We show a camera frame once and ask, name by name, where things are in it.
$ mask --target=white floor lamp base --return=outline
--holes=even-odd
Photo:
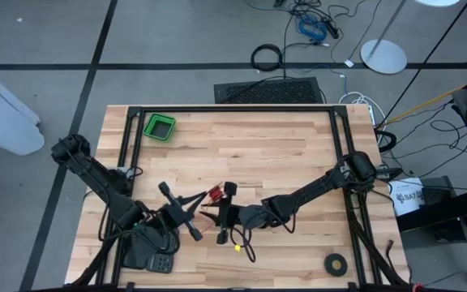
[[[363,62],[372,70],[383,74],[396,74],[406,67],[405,51],[391,41],[382,40],[371,58],[372,48],[378,40],[368,41],[360,51]]]

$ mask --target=white trash can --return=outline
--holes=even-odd
[[[0,84],[0,147],[17,155],[41,149],[45,138],[39,132],[39,117]]]

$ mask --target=yellow object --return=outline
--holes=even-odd
[[[405,116],[407,116],[407,115],[413,113],[413,112],[416,111],[416,110],[419,110],[419,109],[421,109],[421,108],[423,108],[423,107],[425,107],[425,106],[431,105],[431,104],[433,104],[434,102],[440,101],[440,100],[442,100],[443,98],[445,98],[445,97],[449,96],[450,94],[454,93],[455,91],[461,90],[462,88],[464,88],[464,87],[466,87],[466,86],[467,86],[467,84],[462,85],[462,86],[460,86],[459,88],[455,88],[455,89],[453,89],[452,91],[446,92],[446,93],[444,93],[444,94],[442,94],[442,95],[440,95],[440,96],[434,98],[433,100],[430,100],[430,101],[427,101],[427,102],[425,102],[425,103],[423,103],[423,104],[420,104],[420,105],[414,107],[413,109],[407,111],[406,113],[400,114],[400,115],[398,115],[397,117],[388,120],[388,122],[384,123],[382,126],[386,126],[386,125],[388,125],[388,124],[390,124],[390,123],[393,123],[393,122],[395,122],[395,121],[397,121],[397,120],[399,120],[399,119],[402,119],[402,118],[404,118]]]

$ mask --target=black strip on floor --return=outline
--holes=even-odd
[[[70,134],[76,134],[79,132],[80,123],[82,122],[86,104],[88,103],[89,93],[91,92],[93,81],[95,80],[96,65],[101,59],[105,40],[107,38],[109,28],[111,27],[111,21],[113,20],[117,3],[118,0],[111,0],[107,14],[105,15],[104,24],[102,25],[101,34],[98,37],[98,42],[96,43],[91,66],[89,67],[88,75],[86,76],[86,81],[84,83],[82,92],[80,93],[79,104],[77,105],[73,121],[71,122]],[[41,257],[45,249],[46,239],[48,238],[49,229],[54,219],[55,210],[57,209],[58,199],[61,195],[62,184],[64,183],[65,178],[66,169],[59,166],[57,168],[57,173],[55,174],[54,184],[52,186],[51,192],[49,193],[45,212],[43,213],[41,223],[39,225],[39,230],[37,231],[36,241],[33,244],[32,253],[28,259],[28,264],[26,266],[26,270],[24,271],[23,280],[21,281],[21,286],[19,287],[20,291],[28,291],[33,287],[33,282],[35,281],[37,269],[41,263]]]
[[[0,64],[0,71],[68,71],[68,70],[146,70],[146,71],[169,71],[169,70],[237,70],[252,69],[250,63],[223,62],[223,63],[105,63],[105,64]],[[354,63],[349,68],[344,63],[333,62],[288,62],[288,69],[367,69],[364,63]],[[433,62],[422,67],[421,62],[410,62],[405,69],[427,69],[427,70],[451,70],[467,69],[467,62]]]

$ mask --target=butcher block tabletop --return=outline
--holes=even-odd
[[[127,105],[107,108],[98,145],[92,145],[96,148],[95,158],[106,167],[116,167],[118,163],[127,109]],[[347,105],[347,111],[356,150],[366,152],[374,165],[380,165],[366,105]],[[167,202],[157,188],[160,182],[166,182],[176,196],[189,196],[230,181],[238,184],[233,204],[260,204],[261,199],[271,195],[296,191],[336,164],[327,112],[196,110],[157,113],[176,118],[176,127],[169,142],[146,135],[141,138],[138,167],[144,173],[135,179],[132,198],[142,200],[150,209]],[[131,127],[126,165],[131,163],[137,121],[135,118]],[[340,119],[337,124],[344,153],[347,153]],[[388,194],[384,183],[375,185],[377,191]],[[391,201],[369,192],[366,204],[375,245],[384,255],[388,240],[394,241],[390,252],[392,263],[400,276],[408,280],[405,253]],[[354,200],[353,205],[358,206],[358,202]],[[103,211],[104,203],[98,196],[88,195],[66,283],[74,281],[99,251],[101,242],[97,231]],[[194,222],[197,228],[206,230],[203,239],[196,242],[185,226],[179,229],[181,248],[174,257],[172,273],[122,268],[119,285],[132,281],[136,287],[154,288],[346,288],[349,281],[358,283],[342,190],[330,191],[302,206],[294,234],[282,227],[253,230],[251,244],[257,256],[255,263],[248,260],[243,249],[235,251],[231,240],[217,245],[218,229],[210,226],[209,219],[197,213]],[[372,282],[368,254],[363,245],[360,246],[366,280]],[[323,261],[333,252],[347,260],[349,268],[343,277],[333,277],[325,271]],[[115,250],[112,250],[105,282],[110,282],[114,255]]]

